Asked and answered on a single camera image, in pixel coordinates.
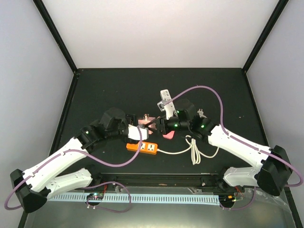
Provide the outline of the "beige cube plug adapter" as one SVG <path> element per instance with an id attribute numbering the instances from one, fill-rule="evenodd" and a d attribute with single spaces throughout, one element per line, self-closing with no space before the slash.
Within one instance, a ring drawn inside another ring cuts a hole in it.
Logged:
<path id="1" fill-rule="evenodd" d="M 154 129 L 158 132 L 161 132 L 161 120 L 162 118 L 159 116 L 156 119 L 154 119 L 153 123 L 154 123 Z"/>

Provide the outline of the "pink plug adapter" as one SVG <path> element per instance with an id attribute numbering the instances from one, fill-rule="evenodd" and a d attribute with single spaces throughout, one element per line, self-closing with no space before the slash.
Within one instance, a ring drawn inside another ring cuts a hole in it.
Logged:
<path id="1" fill-rule="evenodd" d="M 174 137 L 174 131 L 171 131 L 171 132 L 169 132 L 169 133 L 167 133 L 167 134 L 163 134 L 162 136 L 163 136 L 163 138 L 165 138 L 165 139 L 169 139 L 169 140 L 171 140 L 171 139 L 173 139 L 173 137 Z"/>

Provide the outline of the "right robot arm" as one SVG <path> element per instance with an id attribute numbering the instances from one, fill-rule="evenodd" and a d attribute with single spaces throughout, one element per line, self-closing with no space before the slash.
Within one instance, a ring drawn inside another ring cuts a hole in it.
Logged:
<path id="1" fill-rule="evenodd" d="M 187 99 L 175 104 L 162 100 L 157 105 L 166 113 L 164 118 L 156 121 L 156 129 L 161 134 L 188 131 L 196 141 L 223 149 L 249 164 L 249 167 L 226 169 L 216 179 L 220 191 L 228 191 L 235 186 L 254 186 L 272 196 L 280 195 L 293 172 L 288 166 L 289 159 L 284 148 L 278 145 L 270 148 L 254 143 L 220 124 L 214 124 Z"/>

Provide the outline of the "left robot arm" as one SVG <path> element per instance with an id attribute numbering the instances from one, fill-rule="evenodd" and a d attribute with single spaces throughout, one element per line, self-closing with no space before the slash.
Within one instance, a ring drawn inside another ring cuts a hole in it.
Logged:
<path id="1" fill-rule="evenodd" d="M 102 184 L 101 176 L 81 168 L 67 175 L 61 175 L 77 161 L 89 157 L 108 167 L 123 167 L 131 163 L 135 156 L 121 164 L 104 162 L 92 152 L 106 145 L 107 141 L 131 139 L 142 143 L 149 137 L 149 129 L 139 124 L 135 115 L 126 115 L 118 108 L 104 112 L 101 119 L 83 127 L 57 152 L 39 164 L 24 171 L 16 169 L 10 174 L 13 190 L 20 202 L 19 206 L 10 207 L 7 198 L 4 203 L 6 210 L 22 208 L 26 213 L 40 209 L 50 198 L 58 194 L 79 189 L 98 189 Z"/>

